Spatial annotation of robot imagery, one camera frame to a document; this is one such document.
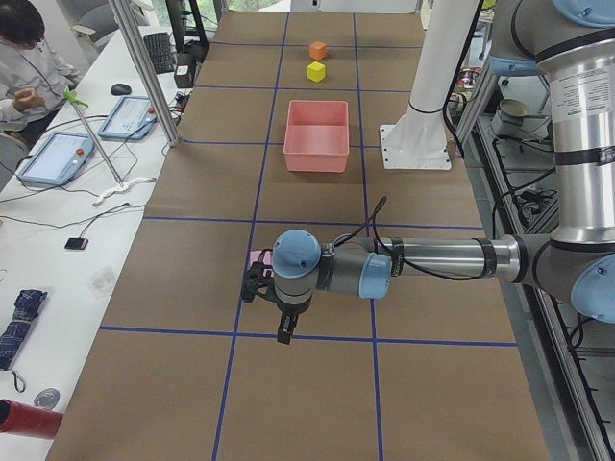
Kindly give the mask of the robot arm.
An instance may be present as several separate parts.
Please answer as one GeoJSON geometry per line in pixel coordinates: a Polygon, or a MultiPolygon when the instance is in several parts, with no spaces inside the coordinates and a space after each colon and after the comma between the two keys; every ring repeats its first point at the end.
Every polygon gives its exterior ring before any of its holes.
{"type": "Polygon", "coordinates": [[[266,296],[292,338],[316,291],[380,299],[392,278],[497,277],[540,288],[601,322],[614,319],[614,5],[610,1],[502,1],[493,69],[531,64],[549,80],[559,224],[550,235],[498,240],[358,238],[330,244],[289,230],[273,247],[266,296]]]}

